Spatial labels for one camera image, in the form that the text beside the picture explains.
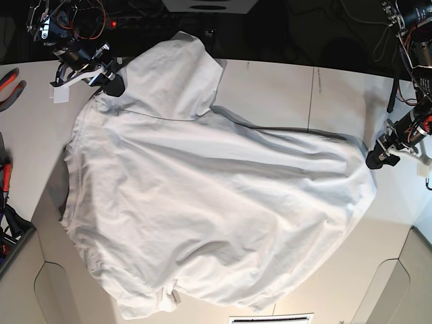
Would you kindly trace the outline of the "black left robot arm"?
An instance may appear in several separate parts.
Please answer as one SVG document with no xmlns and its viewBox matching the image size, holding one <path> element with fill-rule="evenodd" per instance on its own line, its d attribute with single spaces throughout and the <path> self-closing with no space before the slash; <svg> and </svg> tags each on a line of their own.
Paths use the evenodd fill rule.
<svg viewBox="0 0 432 324">
<path fill-rule="evenodd" d="M 402 98 L 400 71 L 396 70 L 387 112 L 393 111 L 396 99 L 412 109 L 396 122 L 385 122 L 385 132 L 376 139 L 366 164 L 369 169 L 380 169 L 395 166 L 403 156 L 410 157 L 419 168 L 425 168 L 424 176 L 428 177 L 431 158 L 425 153 L 423 139 L 431 135 L 431 2 L 383 1 L 381 5 L 398 40 L 397 50 L 415 98 Z"/>
</svg>

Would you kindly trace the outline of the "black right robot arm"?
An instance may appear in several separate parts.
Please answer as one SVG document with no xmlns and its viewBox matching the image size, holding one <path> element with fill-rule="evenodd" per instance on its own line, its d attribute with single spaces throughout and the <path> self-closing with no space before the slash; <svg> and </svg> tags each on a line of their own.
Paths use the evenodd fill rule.
<svg viewBox="0 0 432 324">
<path fill-rule="evenodd" d="M 70 87 L 80 81 L 111 97 L 124 93 L 120 64 L 102 38 L 109 27 L 102 1 L 39 1 L 30 6 L 26 27 L 59 60 L 50 83 L 55 103 L 68 102 Z"/>
</svg>

